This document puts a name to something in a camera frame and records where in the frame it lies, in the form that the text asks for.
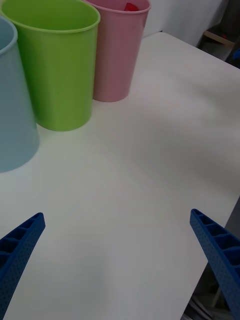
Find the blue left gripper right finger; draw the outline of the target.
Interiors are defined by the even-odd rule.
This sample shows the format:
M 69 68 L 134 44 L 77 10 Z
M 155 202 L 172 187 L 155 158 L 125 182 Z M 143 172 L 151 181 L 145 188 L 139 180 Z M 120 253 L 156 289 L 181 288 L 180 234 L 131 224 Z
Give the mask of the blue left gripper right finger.
M 235 320 L 240 318 L 240 240 L 197 209 L 190 225 Z

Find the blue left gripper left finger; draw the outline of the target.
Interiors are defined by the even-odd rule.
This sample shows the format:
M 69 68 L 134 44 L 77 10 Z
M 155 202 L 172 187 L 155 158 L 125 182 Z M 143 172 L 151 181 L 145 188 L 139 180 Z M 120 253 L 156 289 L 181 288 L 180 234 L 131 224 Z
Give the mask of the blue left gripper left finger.
M 29 258 L 46 227 L 43 213 L 20 224 L 0 240 L 0 319 L 9 307 Z

